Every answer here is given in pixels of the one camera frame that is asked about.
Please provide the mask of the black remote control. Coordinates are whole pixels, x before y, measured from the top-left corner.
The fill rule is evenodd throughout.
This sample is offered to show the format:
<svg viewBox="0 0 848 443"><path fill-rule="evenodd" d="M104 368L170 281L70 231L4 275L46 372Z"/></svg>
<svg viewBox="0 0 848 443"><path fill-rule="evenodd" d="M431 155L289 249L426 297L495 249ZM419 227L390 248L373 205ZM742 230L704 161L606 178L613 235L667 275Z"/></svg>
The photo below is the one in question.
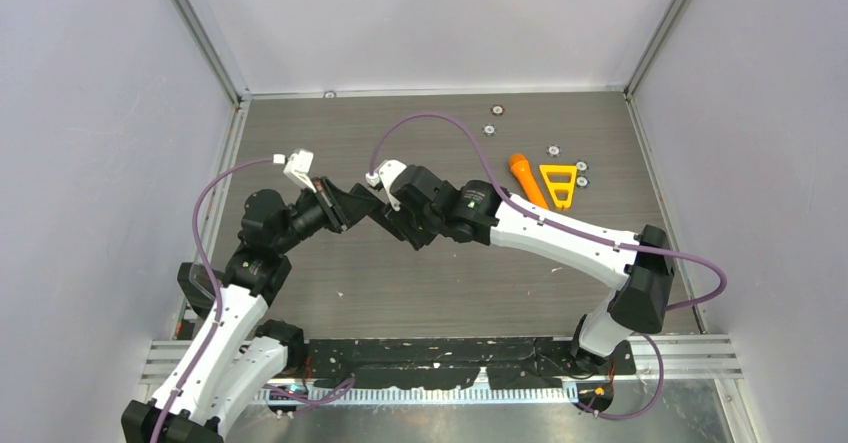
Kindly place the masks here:
<svg viewBox="0 0 848 443"><path fill-rule="evenodd" d="M352 198L352 218L360 221L369 217L378 225L390 227L388 211L392 210L389 203L383 202L372 191L362 184L354 184L349 192Z"/></svg>

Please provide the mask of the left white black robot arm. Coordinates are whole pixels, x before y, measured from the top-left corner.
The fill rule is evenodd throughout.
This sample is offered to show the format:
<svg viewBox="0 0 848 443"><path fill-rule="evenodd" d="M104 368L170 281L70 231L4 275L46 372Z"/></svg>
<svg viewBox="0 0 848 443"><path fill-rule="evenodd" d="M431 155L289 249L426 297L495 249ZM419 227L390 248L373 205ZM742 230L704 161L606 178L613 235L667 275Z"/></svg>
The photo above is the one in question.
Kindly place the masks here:
<svg viewBox="0 0 848 443"><path fill-rule="evenodd" d="M245 201L240 244L221 277L200 334L164 384L121 417L129 442L222 442L275 375L298 375L307 361L300 328L262 319L291 272L288 251L320 230L342 233L380 209L361 184L343 191L318 177L287 204L271 189Z"/></svg>

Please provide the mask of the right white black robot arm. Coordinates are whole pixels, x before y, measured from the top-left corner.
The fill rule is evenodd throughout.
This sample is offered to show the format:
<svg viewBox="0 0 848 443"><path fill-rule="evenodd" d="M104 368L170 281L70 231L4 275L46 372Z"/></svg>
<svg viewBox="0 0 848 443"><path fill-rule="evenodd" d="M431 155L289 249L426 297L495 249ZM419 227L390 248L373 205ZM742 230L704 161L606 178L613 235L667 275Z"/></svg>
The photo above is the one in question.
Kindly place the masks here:
<svg viewBox="0 0 848 443"><path fill-rule="evenodd" d="M604 283L609 295L583 316L571 350L574 366L596 373L620 341L664 326L674 269L666 232L611 230L542 209L492 183L455 188L430 170L386 160L367 183L388 197L384 213L414 248L436 237L525 251L579 270Z"/></svg>

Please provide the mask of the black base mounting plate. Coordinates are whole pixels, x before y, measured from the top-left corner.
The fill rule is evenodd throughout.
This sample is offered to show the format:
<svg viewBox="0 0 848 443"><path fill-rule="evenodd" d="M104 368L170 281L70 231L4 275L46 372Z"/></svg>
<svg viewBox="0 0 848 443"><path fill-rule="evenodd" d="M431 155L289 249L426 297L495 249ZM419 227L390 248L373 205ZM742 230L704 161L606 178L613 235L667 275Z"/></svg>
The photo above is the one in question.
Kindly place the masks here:
<svg viewBox="0 0 848 443"><path fill-rule="evenodd" d="M636 373L627 342L595 364L580 362L568 338L552 337L313 339L296 361L301 378L327 389L347 378L356 389L466 389L479 376L496 390L545 389L563 378Z"/></svg>

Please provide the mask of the dark clear plastic box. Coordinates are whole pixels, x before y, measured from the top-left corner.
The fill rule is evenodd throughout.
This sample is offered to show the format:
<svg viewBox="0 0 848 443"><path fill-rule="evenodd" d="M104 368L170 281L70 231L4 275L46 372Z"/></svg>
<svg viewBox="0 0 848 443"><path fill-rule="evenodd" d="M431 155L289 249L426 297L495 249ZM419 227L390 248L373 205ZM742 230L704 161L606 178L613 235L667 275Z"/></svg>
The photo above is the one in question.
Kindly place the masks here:
<svg viewBox="0 0 848 443"><path fill-rule="evenodd" d="M183 262L178 268L176 281L192 311L200 319L206 319L212 310L215 295L205 267L198 263Z"/></svg>

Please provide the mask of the yellow triangular plastic frame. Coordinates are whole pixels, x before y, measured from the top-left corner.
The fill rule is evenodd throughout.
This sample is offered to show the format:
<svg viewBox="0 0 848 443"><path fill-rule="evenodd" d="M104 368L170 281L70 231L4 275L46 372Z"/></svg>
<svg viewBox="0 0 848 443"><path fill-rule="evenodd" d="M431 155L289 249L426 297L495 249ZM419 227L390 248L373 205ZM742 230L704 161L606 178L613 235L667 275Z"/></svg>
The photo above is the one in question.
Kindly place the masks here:
<svg viewBox="0 0 848 443"><path fill-rule="evenodd" d="M571 208L578 170L575 165L541 164L539 171L555 208Z"/></svg>

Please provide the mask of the ribbed aluminium front rail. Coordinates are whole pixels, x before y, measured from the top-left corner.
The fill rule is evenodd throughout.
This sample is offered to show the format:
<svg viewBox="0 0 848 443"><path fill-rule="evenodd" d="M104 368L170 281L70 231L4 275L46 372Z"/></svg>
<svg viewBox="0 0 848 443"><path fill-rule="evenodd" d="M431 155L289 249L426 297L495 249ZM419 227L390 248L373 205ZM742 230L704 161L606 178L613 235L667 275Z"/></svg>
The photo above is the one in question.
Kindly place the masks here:
<svg viewBox="0 0 848 443"><path fill-rule="evenodd" d="M488 386L451 390L352 389L331 401L335 405L465 405L571 403L588 397L588 390L579 390L568 382L561 388L498 389Z"/></svg>

